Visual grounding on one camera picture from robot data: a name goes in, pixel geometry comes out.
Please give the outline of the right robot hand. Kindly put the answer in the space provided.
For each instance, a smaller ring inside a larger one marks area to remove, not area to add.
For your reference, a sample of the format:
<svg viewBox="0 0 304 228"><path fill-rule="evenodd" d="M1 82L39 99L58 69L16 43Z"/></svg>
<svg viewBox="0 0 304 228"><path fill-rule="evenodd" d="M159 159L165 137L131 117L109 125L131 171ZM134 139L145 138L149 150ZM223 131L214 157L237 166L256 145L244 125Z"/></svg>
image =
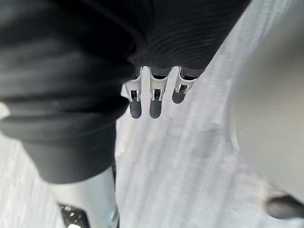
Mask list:
<svg viewBox="0 0 304 228"><path fill-rule="evenodd" d="M66 227L117 228L116 121L158 118L178 67L181 103L233 29L248 0L3 0L2 133L19 140L49 184Z"/></svg>

